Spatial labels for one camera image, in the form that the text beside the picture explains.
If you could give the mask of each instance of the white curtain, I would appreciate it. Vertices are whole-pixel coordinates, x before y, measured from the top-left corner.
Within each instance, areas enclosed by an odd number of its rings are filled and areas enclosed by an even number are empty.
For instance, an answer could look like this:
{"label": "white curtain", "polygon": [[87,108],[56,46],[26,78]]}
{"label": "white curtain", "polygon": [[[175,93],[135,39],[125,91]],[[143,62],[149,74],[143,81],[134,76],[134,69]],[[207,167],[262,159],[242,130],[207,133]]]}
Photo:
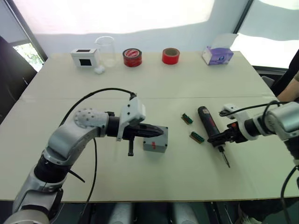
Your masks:
{"label": "white curtain", "polygon": [[299,0],[254,1],[234,42],[256,66],[288,68],[299,49]]}
{"label": "white curtain", "polygon": [[232,32],[247,0],[14,0],[49,55],[92,48],[101,35],[117,51],[202,50]]}

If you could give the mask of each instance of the tissue box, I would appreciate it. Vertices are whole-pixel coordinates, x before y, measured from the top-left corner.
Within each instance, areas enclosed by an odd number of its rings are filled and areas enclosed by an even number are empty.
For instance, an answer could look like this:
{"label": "tissue box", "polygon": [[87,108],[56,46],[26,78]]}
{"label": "tissue box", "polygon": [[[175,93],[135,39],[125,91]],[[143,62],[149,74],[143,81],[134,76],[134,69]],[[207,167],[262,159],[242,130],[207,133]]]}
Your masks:
{"label": "tissue box", "polygon": [[227,64],[234,53],[228,48],[214,48],[207,46],[202,57],[207,65]]}
{"label": "tissue box", "polygon": [[71,57],[77,67],[96,68],[99,66],[100,57],[97,49],[74,49]]}

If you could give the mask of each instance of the tape roll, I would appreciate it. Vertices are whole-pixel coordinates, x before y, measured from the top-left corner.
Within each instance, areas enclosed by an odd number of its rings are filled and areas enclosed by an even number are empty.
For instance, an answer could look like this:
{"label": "tape roll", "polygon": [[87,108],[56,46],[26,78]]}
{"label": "tape roll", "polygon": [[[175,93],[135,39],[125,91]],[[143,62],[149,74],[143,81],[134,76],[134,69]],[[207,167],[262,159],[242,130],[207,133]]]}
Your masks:
{"label": "tape roll", "polygon": [[165,64],[176,64],[178,63],[179,50],[175,48],[166,48],[162,53],[162,61]]}
{"label": "tape roll", "polygon": [[142,52],[136,48],[123,51],[123,62],[128,67],[136,67],[142,63]]}

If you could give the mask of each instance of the person's arm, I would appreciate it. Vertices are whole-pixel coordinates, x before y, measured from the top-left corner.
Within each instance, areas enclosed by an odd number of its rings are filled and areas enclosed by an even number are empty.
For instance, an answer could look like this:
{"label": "person's arm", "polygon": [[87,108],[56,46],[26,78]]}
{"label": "person's arm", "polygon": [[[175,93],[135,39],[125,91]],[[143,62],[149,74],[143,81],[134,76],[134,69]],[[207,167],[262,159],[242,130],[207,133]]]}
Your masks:
{"label": "person's arm", "polygon": [[294,101],[299,98],[299,81],[293,78],[288,86],[277,97],[280,101]]}

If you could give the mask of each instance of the black cable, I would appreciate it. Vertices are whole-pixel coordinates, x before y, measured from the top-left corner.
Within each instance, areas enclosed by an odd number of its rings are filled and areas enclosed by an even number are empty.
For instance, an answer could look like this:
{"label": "black cable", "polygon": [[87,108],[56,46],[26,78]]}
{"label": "black cable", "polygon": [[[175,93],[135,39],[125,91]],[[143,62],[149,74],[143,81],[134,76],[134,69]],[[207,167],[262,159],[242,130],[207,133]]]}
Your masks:
{"label": "black cable", "polygon": [[95,154],[95,161],[94,161],[94,176],[93,176],[93,184],[92,184],[92,188],[90,189],[90,192],[89,192],[89,195],[88,195],[88,198],[85,202],[85,205],[84,205],[84,208],[81,212],[81,215],[79,217],[79,221],[78,221],[78,224],[81,223],[82,221],[82,217],[85,213],[85,210],[88,206],[88,203],[89,203],[89,200],[90,200],[90,197],[92,196],[92,193],[93,193],[93,188],[94,188],[94,185],[95,185],[95,180],[97,178],[97,168],[98,168],[98,152],[97,152],[97,142],[95,139],[93,139],[93,142],[94,142],[94,154]]}
{"label": "black cable", "polygon": [[86,96],[82,97],[79,101],[77,101],[71,108],[70,110],[66,113],[66,115],[64,116],[64,118],[62,119],[61,123],[59,126],[63,125],[66,121],[66,119],[68,118],[68,116],[70,115],[70,113],[75,109],[76,106],[78,106],[83,100],[91,97],[92,95],[98,93],[98,92],[103,92],[103,91],[108,91],[108,90],[117,90],[117,91],[122,91],[122,92],[126,92],[129,93],[131,95],[131,97],[136,96],[135,93],[128,91],[128,90],[124,90],[124,89],[120,89],[120,88],[105,88],[105,89],[101,89],[101,90],[97,90],[94,92],[91,92],[89,94],[87,94]]}
{"label": "black cable", "polygon": [[271,133],[271,134],[275,134],[275,132],[271,131],[271,130],[266,126],[266,122],[265,122],[265,119],[266,119],[266,113],[267,113],[269,107],[270,107],[271,105],[277,104],[277,102],[278,102],[277,100],[273,100],[273,101],[269,102],[269,103],[267,104],[265,110],[263,111],[263,115],[262,115],[262,125],[263,125],[264,129],[267,130],[267,132],[269,132],[269,133]]}
{"label": "black cable", "polygon": [[292,224],[292,222],[291,222],[291,219],[290,219],[290,216],[289,216],[288,210],[286,208],[286,204],[285,204],[285,188],[286,188],[286,185],[288,184],[291,176],[295,173],[296,169],[299,169],[299,167],[295,166],[291,170],[289,175],[286,177],[286,180],[285,180],[284,184],[282,185],[281,192],[280,192],[280,200],[281,200],[281,204],[282,204],[282,207],[284,210],[285,219],[286,219],[287,224]]}
{"label": "black cable", "polygon": [[[276,103],[273,103],[271,105],[280,105],[280,104],[287,104],[289,102],[276,102]],[[248,107],[244,107],[242,109],[239,109],[239,110],[236,110],[236,111],[233,111],[233,112],[228,112],[228,113],[224,113],[224,112],[220,112],[219,113],[219,116],[220,117],[226,117],[228,115],[232,115],[234,113],[238,113],[240,111],[245,111],[245,110],[248,110],[248,109],[253,109],[253,108],[257,108],[257,107],[262,107],[262,106],[267,106],[268,104],[260,104],[260,105],[255,105],[255,106],[248,106]]]}
{"label": "black cable", "polygon": [[69,173],[72,174],[74,177],[78,178],[83,183],[85,183],[85,180],[81,176],[79,176],[78,174],[76,174],[74,171],[69,170]]}

